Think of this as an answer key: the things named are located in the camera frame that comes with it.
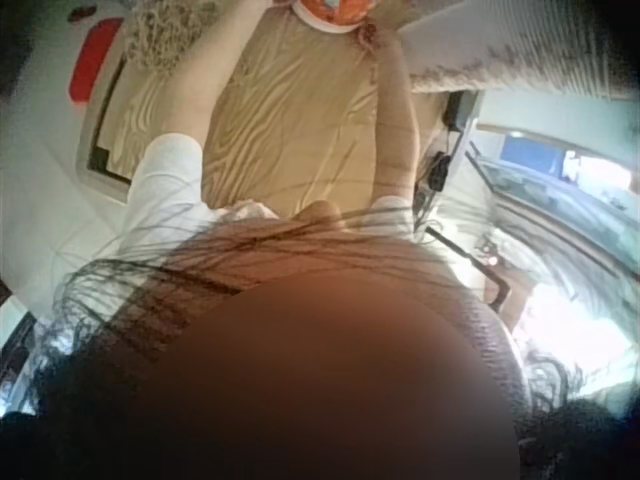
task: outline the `dark hair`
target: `dark hair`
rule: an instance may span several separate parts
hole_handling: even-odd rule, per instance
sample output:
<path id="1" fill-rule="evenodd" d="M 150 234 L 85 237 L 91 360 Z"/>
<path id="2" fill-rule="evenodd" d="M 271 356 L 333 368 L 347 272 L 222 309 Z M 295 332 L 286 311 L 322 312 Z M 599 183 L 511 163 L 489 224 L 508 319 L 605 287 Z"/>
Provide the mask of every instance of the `dark hair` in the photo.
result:
<path id="1" fill-rule="evenodd" d="M 317 225 L 225 239 L 217 253 L 262 248 L 279 238 L 300 239 L 312 227 Z M 171 286 L 185 301 L 239 293 L 166 260 L 168 251 L 189 251 L 205 263 L 199 268 L 212 268 L 218 256 L 202 239 L 196 235 L 179 246 L 146 247 L 95 260 L 69 278 L 59 295 L 56 322 L 43 343 L 43 366 L 34 378 L 37 415 L 30 421 L 19 419 L 28 425 L 24 428 L 6 427 L 15 418 L 3 421 L 3 442 L 26 436 L 29 440 L 13 450 L 24 455 L 28 448 L 29 457 L 42 465 L 21 469 L 21 476 L 14 478 L 42 478 L 44 472 L 48 478 L 67 479 L 123 474 L 123 465 L 135 454 L 126 438 L 125 406 L 140 379 L 188 326 L 179 306 L 154 293 L 154 287 Z M 72 339 L 71 354 L 61 351 L 56 341 L 60 338 Z M 629 422 L 634 421 L 637 417 L 630 417 Z M 550 415 L 532 416 L 526 425 L 518 432 L 525 478 L 587 478 L 582 476 L 585 472 L 610 468 L 617 445 L 631 431 L 600 407 L 572 402 Z"/>

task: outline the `white wall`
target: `white wall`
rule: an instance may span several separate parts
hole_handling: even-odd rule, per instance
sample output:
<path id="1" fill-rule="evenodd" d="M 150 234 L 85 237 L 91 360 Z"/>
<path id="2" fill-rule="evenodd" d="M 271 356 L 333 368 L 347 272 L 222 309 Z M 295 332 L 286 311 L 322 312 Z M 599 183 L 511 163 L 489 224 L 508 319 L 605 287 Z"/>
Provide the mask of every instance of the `white wall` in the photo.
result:
<path id="1" fill-rule="evenodd" d="M 478 125 L 559 139 L 632 170 L 640 165 L 640 102 L 576 95 L 487 91 Z"/>
<path id="2" fill-rule="evenodd" d="M 473 130 L 469 135 L 469 141 L 480 150 L 480 155 L 491 160 L 500 160 L 506 138 L 507 136 L 502 133 L 483 130 Z"/>
<path id="3" fill-rule="evenodd" d="M 122 229 L 125 209 L 81 185 L 75 163 L 85 106 L 69 82 L 82 43 L 100 19 L 124 8 L 98 1 L 98 13 L 71 25 L 74 0 L 52 0 L 34 24 L 33 53 L 0 115 L 0 271 L 39 321 L 56 288 Z"/>

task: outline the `floor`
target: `floor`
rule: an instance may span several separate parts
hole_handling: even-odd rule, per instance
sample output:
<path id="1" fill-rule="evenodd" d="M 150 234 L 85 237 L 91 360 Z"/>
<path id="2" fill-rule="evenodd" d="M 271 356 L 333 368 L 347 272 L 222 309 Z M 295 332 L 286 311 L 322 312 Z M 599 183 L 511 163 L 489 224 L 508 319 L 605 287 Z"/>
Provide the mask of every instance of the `floor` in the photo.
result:
<path id="1" fill-rule="evenodd" d="M 94 20 L 119 15 L 98 2 Z M 39 319 L 50 317 L 64 276 L 107 249 L 124 207 L 83 188 L 75 176 L 84 107 L 69 80 L 91 23 L 69 25 L 77 1 L 53 0 L 29 32 L 33 52 L 0 110 L 0 276 Z"/>

